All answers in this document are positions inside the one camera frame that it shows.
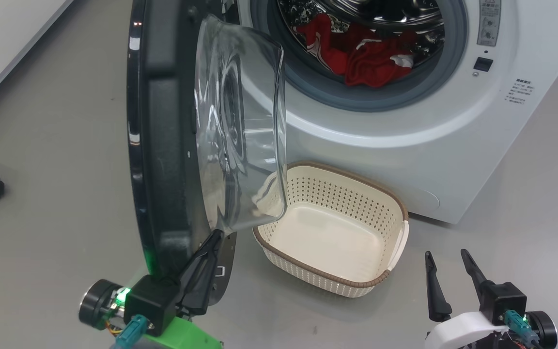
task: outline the white laundry basket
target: white laundry basket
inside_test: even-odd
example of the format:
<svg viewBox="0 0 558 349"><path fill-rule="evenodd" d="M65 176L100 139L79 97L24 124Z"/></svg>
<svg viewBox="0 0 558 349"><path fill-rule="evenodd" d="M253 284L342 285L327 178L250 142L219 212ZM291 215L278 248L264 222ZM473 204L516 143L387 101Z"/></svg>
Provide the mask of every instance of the white laundry basket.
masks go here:
<svg viewBox="0 0 558 349"><path fill-rule="evenodd" d="M317 163L288 167L288 209L254 228L270 261L336 294L370 292L395 267L408 239L406 208L378 184Z"/></svg>

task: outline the basket handle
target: basket handle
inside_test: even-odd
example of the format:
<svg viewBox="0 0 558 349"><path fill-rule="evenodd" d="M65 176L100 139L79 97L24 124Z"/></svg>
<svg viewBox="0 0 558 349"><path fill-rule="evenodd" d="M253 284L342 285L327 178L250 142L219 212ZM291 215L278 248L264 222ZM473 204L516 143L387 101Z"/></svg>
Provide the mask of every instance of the basket handle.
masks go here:
<svg viewBox="0 0 558 349"><path fill-rule="evenodd" d="M393 268L397 264L397 261L399 261L399 257L402 255L403 248L406 246L406 241L408 241L408 231L408 221L404 221L402 232L400 232L400 236L397 237L396 245L393 248L393 254L391 254L391 259L389 261L389 267L387 268L387 270L393 270Z"/></svg>

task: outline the gray floor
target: gray floor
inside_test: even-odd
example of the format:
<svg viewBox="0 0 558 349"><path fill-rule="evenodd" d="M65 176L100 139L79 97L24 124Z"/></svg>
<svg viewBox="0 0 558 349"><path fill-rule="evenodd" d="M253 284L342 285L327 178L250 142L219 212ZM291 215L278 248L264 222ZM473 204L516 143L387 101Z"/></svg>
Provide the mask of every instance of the gray floor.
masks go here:
<svg viewBox="0 0 558 349"><path fill-rule="evenodd" d="M77 0L0 87L0 348L108 348L108 333L77 321L80 297L99 278L144 274L124 124L130 3ZM460 248L558 325L558 80L460 224L412 220L394 274L370 294L302 283L241 233L224 299L196 322L227 349L418 349L434 325L426 250L454 313L477 309Z"/></svg>

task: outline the laundry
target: laundry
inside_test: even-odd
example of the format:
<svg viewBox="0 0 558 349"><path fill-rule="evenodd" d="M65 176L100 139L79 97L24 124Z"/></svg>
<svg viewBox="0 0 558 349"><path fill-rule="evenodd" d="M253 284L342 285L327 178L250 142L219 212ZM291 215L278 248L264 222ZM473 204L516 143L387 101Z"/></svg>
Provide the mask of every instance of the laundry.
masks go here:
<svg viewBox="0 0 558 349"><path fill-rule="evenodd" d="M348 86L379 88L407 75L413 66L414 32L383 39L368 27L352 23L345 33L334 33L327 14L318 14L294 30L305 35L308 52L333 73L344 75Z"/></svg>

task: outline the control panel label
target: control panel label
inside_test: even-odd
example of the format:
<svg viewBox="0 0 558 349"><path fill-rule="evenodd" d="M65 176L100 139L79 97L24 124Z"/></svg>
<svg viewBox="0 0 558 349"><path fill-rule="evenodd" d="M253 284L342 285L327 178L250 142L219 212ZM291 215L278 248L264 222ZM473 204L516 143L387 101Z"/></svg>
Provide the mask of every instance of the control panel label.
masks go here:
<svg viewBox="0 0 558 349"><path fill-rule="evenodd" d="M496 46L498 25L501 22L501 1L479 0L478 45Z"/></svg>
<svg viewBox="0 0 558 349"><path fill-rule="evenodd" d="M535 87L533 83L524 79L516 79L510 90L505 95L505 101L514 104L525 104L527 98L533 94Z"/></svg>

